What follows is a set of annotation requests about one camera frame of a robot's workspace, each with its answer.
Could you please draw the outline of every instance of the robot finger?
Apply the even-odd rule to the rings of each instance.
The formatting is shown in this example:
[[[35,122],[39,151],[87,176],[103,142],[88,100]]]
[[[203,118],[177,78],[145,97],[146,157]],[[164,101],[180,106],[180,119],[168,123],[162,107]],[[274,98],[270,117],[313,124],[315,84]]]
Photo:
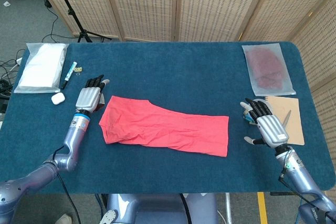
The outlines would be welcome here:
[[[99,84],[101,82],[101,79],[104,77],[104,75],[100,75],[96,78],[95,83],[93,84],[94,87],[99,87]]]
[[[266,103],[264,103],[264,102],[262,102],[262,101],[258,101],[258,104],[259,104],[260,107],[263,107],[263,108],[264,108],[264,110],[266,111],[266,113],[267,113],[268,115],[272,115],[272,112],[271,112],[271,110],[269,109],[269,107],[267,106]]]
[[[251,105],[253,111],[257,114],[258,117],[260,116],[263,116],[264,114],[261,112],[261,110],[259,109],[258,105],[257,105],[257,102],[251,100],[251,99],[248,99],[248,98],[245,98],[245,100]]]
[[[249,136],[244,136],[244,140],[249,143],[249,144],[265,144],[264,140],[262,138],[258,138],[258,139],[252,139]]]
[[[102,91],[103,88],[105,87],[105,85],[108,84],[109,82],[110,82],[109,79],[105,79],[105,80],[103,80],[103,81],[99,84],[100,91]]]
[[[97,78],[93,78],[91,79],[90,83],[89,83],[89,87],[92,88],[94,85],[94,82],[96,81]]]
[[[268,115],[268,113],[267,113],[267,111],[265,110],[264,106],[262,106],[262,105],[259,103],[259,101],[256,102],[256,104],[257,104],[259,110],[262,112],[263,115]]]
[[[85,88],[87,88],[87,87],[89,86],[91,80],[92,80],[92,79],[89,79],[89,80],[86,82],[86,84],[85,84]]]

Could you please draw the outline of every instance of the plastic bag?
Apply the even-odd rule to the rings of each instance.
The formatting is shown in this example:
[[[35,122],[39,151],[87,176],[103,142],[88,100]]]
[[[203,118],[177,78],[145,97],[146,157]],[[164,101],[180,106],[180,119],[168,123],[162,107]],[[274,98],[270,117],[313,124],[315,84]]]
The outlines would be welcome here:
[[[242,47],[256,96],[296,94],[279,43]]]
[[[14,93],[59,92],[69,44],[27,43],[29,57]]]

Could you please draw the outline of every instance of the red item in plastic bag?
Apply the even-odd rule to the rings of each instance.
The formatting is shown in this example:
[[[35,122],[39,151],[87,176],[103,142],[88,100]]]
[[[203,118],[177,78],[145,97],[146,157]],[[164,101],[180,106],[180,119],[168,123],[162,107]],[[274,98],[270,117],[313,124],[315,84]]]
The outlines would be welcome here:
[[[259,87],[282,89],[284,67],[274,52],[268,48],[254,48],[246,53],[246,58]]]
[[[141,144],[226,157],[228,119],[184,114],[148,100],[113,96],[99,125],[107,144]]]

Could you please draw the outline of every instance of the pen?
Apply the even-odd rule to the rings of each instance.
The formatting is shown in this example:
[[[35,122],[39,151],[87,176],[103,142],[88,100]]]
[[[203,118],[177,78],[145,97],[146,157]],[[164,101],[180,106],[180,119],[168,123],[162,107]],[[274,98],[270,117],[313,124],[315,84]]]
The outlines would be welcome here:
[[[67,76],[65,76],[65,80],[63,82],[63,85],[62,85],[61,89],[64,89],[65,86],[67,85],[67,83],[70,79],[70,76],[72,75],[72,72],[74,71],[76,65],[77,65],[77,62],[74,61],[73,64],[71,65],[70,69],[69,69],[69,72],[68,72]]]

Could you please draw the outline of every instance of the gray floor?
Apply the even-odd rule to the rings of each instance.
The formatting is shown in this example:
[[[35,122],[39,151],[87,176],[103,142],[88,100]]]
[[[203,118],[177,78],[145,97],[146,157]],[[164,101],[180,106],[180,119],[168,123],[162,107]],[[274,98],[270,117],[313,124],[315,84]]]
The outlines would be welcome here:
[[[5,1],[9,1],[11,5],[9,7],[3,6]],[[45,35],[50,34],[51,24],[55,17],[46,9],[43,0],[0,0],[0,3],[0,60],[6,61],[15,58],[17,50],[26,48],[27,42],[40,42]],[[60,19],[55,23],[54,33],[70,36]],[[63,39],[56,36],[55,38],[61,42],[75,42],[74,39]],[[72,198],[83,224],[99,223],[99,207],[93,195],[72,195]],[[268,223],[295,222],[299,206],[297,197],[269,196],[268,193],[265,193],[265,201]],[[217,195],[217,202],[218,210],[225,216],[223,194]],[[234,224],[260,223],[256,193],[231,194],[231,203]],[[18,207],[14,223],[53,224],[64,212],[75,216],[65,195],[26,196]]]

